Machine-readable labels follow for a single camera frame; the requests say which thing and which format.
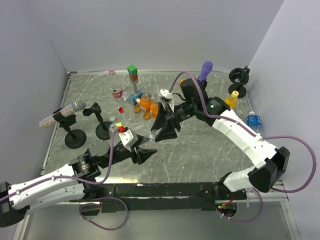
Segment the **clear plastic bottle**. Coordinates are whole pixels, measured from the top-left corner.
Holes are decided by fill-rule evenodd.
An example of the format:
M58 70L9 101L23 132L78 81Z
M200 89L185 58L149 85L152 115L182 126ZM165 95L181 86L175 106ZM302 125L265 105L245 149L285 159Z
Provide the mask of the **clear plastic bottle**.
M115 123L111 123L108 128L109 136L111 137L117 129L117 125Z

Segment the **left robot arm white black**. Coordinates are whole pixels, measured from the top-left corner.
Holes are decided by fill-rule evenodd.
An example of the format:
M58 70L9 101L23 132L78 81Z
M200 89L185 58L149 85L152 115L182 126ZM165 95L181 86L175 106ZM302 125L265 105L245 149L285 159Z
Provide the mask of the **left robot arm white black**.
M70 163L36 179L10 184L0 184L0 226L6 228L22 221L36 210L61 202L93 201L99 195L96 177L101 169L111 171L111 166L126 159L141 165L157 153L156 149L140 147L139 137L133 146L125 147L121 142L112 146L107 141L97 141Z

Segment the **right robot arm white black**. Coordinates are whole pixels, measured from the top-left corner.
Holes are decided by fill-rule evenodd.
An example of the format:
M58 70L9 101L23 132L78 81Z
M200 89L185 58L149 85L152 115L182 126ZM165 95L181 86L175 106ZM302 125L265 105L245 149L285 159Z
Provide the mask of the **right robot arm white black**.
M208 97L205 86L191 78L180 83L184 100L174 104L173 94L158 90L158 114L152 130L158 131L156 142L175 139L181 123L193 116L207 123L230 139L251 160L253 166L245 170L227 173L218 182L218 193L230 199L237 191L255 188L267 193L285 173L290 152L276 147L248 127L221 98Z

